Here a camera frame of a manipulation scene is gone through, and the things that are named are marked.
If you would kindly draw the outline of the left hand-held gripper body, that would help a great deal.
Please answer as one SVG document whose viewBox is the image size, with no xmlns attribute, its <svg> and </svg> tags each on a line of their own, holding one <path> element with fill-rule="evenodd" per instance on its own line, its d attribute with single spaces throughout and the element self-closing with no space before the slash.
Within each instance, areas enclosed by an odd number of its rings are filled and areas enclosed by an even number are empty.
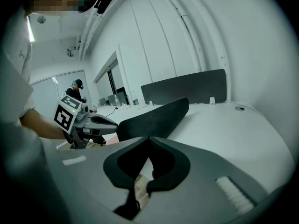
<svg viewBox="0 0 299 224">
<path fill-rule="evenodd" d="M 77 99 L 64 94 L 58 101 L 54 113 L 54 122 L 63 130 L 64 137 L 71 145 L 71 149 L 85 149 L 91 140 L 90 135 L 100 135 L 86 125 L 90 115 L 99 115 L 90 112 L 88 106 Z"/>
</svg>

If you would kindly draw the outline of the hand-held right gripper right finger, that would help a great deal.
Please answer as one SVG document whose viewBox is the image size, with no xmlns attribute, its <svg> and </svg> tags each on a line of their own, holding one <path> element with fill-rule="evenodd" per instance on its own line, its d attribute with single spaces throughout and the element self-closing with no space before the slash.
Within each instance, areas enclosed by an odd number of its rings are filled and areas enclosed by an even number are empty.
<svg viewBox="0 0 299 224">
<path fill-rule="evenodd" d="M 221 156 L 156 137 L 149 142 L 162 154 L 137 223 L 251 224 L 264 211 L 265 189 Z"/>
</svg>

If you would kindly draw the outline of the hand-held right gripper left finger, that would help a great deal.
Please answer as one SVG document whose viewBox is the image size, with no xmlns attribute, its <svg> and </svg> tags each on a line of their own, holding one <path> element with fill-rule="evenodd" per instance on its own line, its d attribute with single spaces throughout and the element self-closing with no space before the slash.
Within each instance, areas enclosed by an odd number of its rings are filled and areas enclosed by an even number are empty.
<svg viewBox="0 0 299 224">
<path fill-rule="evenodd" d="M 107 162 L 118 151 L 127 153 L 136 145 L 144 145 L 147 137 L 133 138 L 117 144 L 77 151 L 57 151 L 50 144 L 45 146 L 45 159 L 60 194 L 63 224 L 148 224 L 148 210 L 135 210 L 134 181 L 117 187 L 127 175 L 117 162 Z"/>
</svg>

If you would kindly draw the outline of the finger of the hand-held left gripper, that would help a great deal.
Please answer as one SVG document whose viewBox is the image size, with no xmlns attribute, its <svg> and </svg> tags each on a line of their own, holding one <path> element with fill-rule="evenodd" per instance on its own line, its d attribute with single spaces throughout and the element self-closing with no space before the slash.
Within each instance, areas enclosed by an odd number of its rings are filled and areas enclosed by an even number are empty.
<svg viewBox="0 0 299 224">
<path fill-rule="evenodd" d="M 115 133 L 118 129 L 118 124 L 108 117 L 102 115 L 90 115 L 89 128 L 99 133 Z"/>
<path fill-rule="evenodd" d="M 106 144 L 106 140 L 100 136 L 100 135 L 90 135 L 90 139 L 96 143 L 96 144 L 99 144 L 101 146 L 104 146 Z"/>
</svg>

